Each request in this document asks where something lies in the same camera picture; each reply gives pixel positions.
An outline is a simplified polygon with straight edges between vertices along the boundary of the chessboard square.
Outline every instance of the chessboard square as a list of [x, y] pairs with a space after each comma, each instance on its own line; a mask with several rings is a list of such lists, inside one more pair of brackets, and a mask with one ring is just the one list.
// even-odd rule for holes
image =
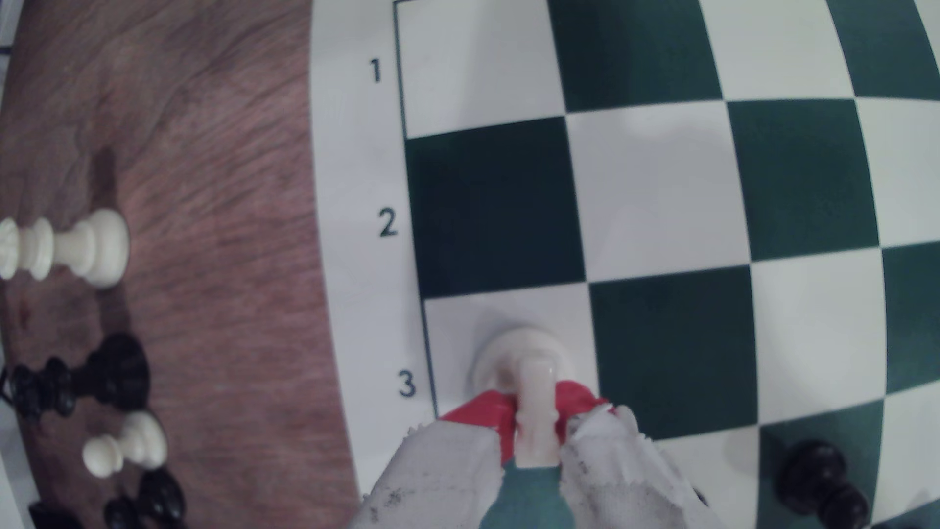
[[728, 529], [754, 529], [758, 515], [759, 430], [746, 426], [665, 441], [676, 463]]
[[788, 452], [805, 441], [828, 441], [845, 456], [848, 479], [874, 497], [881, 451], [883, 402], [830, 411], [760, 428], [758, 529], [821, 529], [814, 516], [799, 516], [776, 497], [774, 483]]
[[824, 0], [701, 0], [725, 99], [849, 98]]
[[914, 0], [827, 0], [855, 95], [940, 99], [940, 73]]
[[574, 378], [598, 391], [586, 283], [429, 299], [424, 307], [442, 415], [474, 396], [470, 373], [479, 351], [518, 327], [535, 327], [558, 338], [571, 353]]
[[940, 379], [940, 243], [882, 250], [887, 391]]
[[569, 112], [721, 99], [697, 0], [548, 0]]
[[851, 100], [728, 103], [755, 261], [878, 246]]
[[750, 261], [722, 102], [570, 114], [589, 281]]
[[562, 116], [544, 0], [397, 4], [408, 137]]
[[409, 139], [405, 157], [423, 297], [584, 280], [564, 118]]
[[940, 527], [940, 500], [934, 500], [891, 520], [876, 523], [872, 529], [912, 529]]
[[931, 43], [933, 59], [940, 65], [940, 2], [936, 0], [914, 0], [920, 21], [927, 30], [927, 40]]
[[859, 99], [882, 246], [940, 240], [940, 102]]
[[747, 266], [590, 285], [601, 394], [655, 440], [752, 425]]
[[570, 529], [574, 517], [558, 489], [561, 467], [520, 469], [515, 460], [504, 467], [503, 486], [486, 511], [479, 529]]
[[940, 498], [940, 381], [885, 399], [881, 470], [872, 519]]
[[877, 248], [751, 265], [762, 424], [885, 396]]

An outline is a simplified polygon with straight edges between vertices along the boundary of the white square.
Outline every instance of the white square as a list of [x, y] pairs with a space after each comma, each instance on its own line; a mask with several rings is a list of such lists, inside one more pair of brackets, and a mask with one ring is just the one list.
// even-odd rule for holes
[[940, 240], [940, 102], [859, 99], [883, 247]]
[[589, 281], [750, 261], [724, 103], [637, 106], [567, 121]]
[[585, 283], [425, 301], [438, 412], [472, 398], [477, 353], [504, 331], [532, 326], [554, 335], [571, 352], [575, 379], [598, 392], [590, 296]]
[[565, 113], [544, 0], [398, 4], [408, 137]]
[[872, 519], [887, 520], [940, 498], [940, 381], [885, 399]]
[[927, 40], [933, 48], [933, 60], [940, 67], [940, 2], [936, 0], [914, 0], [920, 21], [927, 30]]
[[754, 263], [751, 285], [762, 424], [885, 396], [879, 249]]
[[728, 529], [754, 529], [760, 435], [756, 426], [657, 441]]
[[726, 100], [854, 97], [825, 0], [701, 0]]

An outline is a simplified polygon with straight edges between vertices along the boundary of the green square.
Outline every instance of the green square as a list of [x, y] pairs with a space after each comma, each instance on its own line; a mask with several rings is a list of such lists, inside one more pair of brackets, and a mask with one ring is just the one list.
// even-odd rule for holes
[[569, 112], [721, 99], [697, 0], [548, 0]]
[[505, 467], [503, 487], [479, 529], [574, 529], [574, 516], [558, 490], [560, 467]]
[[828, 0], [855, 95], [940, 99], [940, 73], [914, 0]]
[[728, 103], [751, 257], [878, 246], [855, 102]]
[[933, 500], [891, 520], [882, 521], [872, 529], [928, 529], [929, 527], [940, 527], [940, 500]]
[[848, 477], [874, 501], [881, 455], [884, 404], [875, 401], [760, 428], [758, 529], [823, 529], [815, 516], [799, 516], [780, 503], [774, 483], [788, 451], [803, 441], [828, 441], [845, 456]]
[[940, 243], [884, 248], [887, 390], [940, 379]]
[[758, 419], [748, 266], [590, 285], [601, 394], [655, 440]]
[[405, 142], [423, 297], [585, 279], [564, 118]]

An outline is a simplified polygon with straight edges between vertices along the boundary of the chess board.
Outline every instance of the chess board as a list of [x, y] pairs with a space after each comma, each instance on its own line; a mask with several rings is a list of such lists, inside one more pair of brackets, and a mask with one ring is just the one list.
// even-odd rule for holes
[[[820, 527], [773, 493], [807, 439], [940, 527], [940, 3], [318, 0], [312, 39], [363, 490], [533, 325], [729, 529]], [[560, 512], [523, 474], [485, 527]]]

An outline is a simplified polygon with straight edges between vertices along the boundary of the black line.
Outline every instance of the black line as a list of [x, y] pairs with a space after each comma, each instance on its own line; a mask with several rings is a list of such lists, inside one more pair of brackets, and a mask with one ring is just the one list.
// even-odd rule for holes
[[[404, 86], [401, 82], [401, 45], [399, 40], [399, 4], [401, 2], [412, 2], [414, 0], [395, 0], [392, 2], [392, 21], [395, 24], [395, 66], [398, 69], [399, 74], [399, 108], [401, 110], [401, 149], [404, 151], [404, 143], [408, 141], [408, 125], [405, 123], [405, 91]], [[405, 180], [408, 179], [408, 164], [405, 162]], [[411, 214], [411, 208], [409, 207], [408, 214]], [[415, 231], [412, 230], [412, 237], [415, 236]], [[440, 417], [440, 414], [437, 411], [437, 388], [434, 384], [434, 368], [431, 366], [431, 339], [428, 336], [428, 315], [424, 310], [424, 299], [421, 297], [421, 289], [418, 288], [418, 304], [421, 306], [421, 330], [424, 333], [424, 356], [428, 361], [428, 382], [431, 385], [431, 405], [434, 409], [434, 419]]]
[[399, 72], [399, 107], [401, 109], [401, 141], [408, 140], [408, 125], [405, 123], [405, 91], [401, 82], [401, 45], [399, 43], [399, 3], [410, 0], [396, 0], [392, 2], [392, 21], [395, 24], [395, 68]]

